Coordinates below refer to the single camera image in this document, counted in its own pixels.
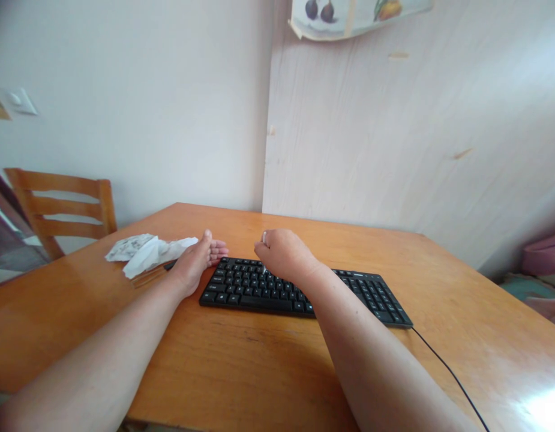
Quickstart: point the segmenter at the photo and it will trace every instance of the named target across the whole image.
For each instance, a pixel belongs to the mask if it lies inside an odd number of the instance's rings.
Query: fruit painting
[[[289,25],[299,38],[332,41],[363,34],[432,6],[433,0],[292,0]]]

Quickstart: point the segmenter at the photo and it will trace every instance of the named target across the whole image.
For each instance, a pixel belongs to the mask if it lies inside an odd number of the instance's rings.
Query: chair slat
[[[65,222],[36,217],[41,230],[47,236],[87,237],[99,240],[107,235],[103,225],[83,222]]]
[[[91,217],[103,222],[103,215],[99,204],[38,196],[33,196],[31,202],[32,210],[38,215],[73,214]]]
[[[99,198],[97,181],[81,177],[19,170],[19,187],[31,191],[66,191]]]

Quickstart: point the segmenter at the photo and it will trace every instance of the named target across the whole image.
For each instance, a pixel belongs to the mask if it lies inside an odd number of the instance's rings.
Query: forearm
[[[165,279],[0,407],[3,430],[114,432],[175,309]]]
[[[296,282],[311,299],[361,430],[474,430],[415,357],[323,266]]]

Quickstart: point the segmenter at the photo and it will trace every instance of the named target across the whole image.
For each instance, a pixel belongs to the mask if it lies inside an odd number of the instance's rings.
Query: wooden table
[[[255,258],[263,230],[286,227],[333,268],[380,273],[492,431],[541,430],[543,407],[555,416],[555,326],[426,237],[180,203],[0,289],[0,391],[18,391],[148,288],[105,261],[117,240],[206,227],[233,257]],[[129,417],[197,430],[356,429],[317,321],[202,308],[212,272],[179,306]],[[419,337],[392,331],[478,423]]]

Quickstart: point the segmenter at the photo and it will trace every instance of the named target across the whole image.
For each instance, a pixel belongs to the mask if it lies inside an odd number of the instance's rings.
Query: pink cloth
[[[525,246],[521,270],[537,276],[555,274],[555,235]]]

